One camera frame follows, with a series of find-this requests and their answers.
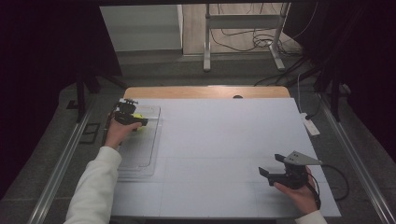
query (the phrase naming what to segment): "wall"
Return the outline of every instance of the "wall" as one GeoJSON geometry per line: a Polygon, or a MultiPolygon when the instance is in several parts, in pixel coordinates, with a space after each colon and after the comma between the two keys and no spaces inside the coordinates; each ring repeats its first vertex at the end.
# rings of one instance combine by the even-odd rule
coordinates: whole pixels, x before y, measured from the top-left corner
{"type": "Polygon", "coordinates": [[[101,7],[115,51],[181,49],[177,6],[101,7]]]}

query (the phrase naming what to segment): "white sleeve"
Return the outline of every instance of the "white sleeve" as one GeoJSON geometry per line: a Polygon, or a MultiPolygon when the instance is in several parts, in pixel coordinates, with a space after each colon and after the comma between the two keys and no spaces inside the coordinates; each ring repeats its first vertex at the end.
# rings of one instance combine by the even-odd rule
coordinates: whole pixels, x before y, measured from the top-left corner
{"type": "Polygon", "coordinates": [[[327,224],[323,215],[318,211],[305,215],[303,217],[297,218],[297,224],[327,224]]]}
{"type": "Polygon", "coordinates": [[[101,147],[82,174],[66,215],[69,223],[104,223],[110,220],[114,187],[119,176],[120,153],[101,147]]]}

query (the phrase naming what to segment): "table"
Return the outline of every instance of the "table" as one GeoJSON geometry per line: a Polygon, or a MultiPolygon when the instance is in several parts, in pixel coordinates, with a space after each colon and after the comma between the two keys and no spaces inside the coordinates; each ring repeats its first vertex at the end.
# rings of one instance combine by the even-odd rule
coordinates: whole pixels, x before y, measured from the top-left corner
{"type": "MultiPolygon", "coordinates": [[[[286,89],[130,88],[124,97],[134,98],[140,105],[159,105],[163,130],[154,175],[118,182],[113,216],[299,216],[290,199],[269,187],[258,172],[261,166],[271,173],[284,173],[284,165],[274,159],[275,153],[287,156],[297,150],[316,157],[294,99],[289,98],[286,89]],[[231,98],[234,95],[245,98],[231,98]]],[[[339,217],[321,168],[312,166],[311,170],[319,182],[322,214],[339,217]]]]}

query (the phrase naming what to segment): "white table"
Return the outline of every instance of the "white table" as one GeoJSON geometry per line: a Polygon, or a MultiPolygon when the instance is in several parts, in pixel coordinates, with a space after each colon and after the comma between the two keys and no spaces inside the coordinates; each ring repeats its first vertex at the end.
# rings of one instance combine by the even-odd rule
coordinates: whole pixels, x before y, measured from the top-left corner
{"type": "MultiPolygon", "coordinates": [[[[119,182],[112,215],[147,218],[297,217],[258,167],[283,174],[274,154],[316,157],[291,98],[137,99],[159,105],[163,128],[153,176],[119,182]]],[[[321,213],[340,217],[319,166],[321,213]]]]}

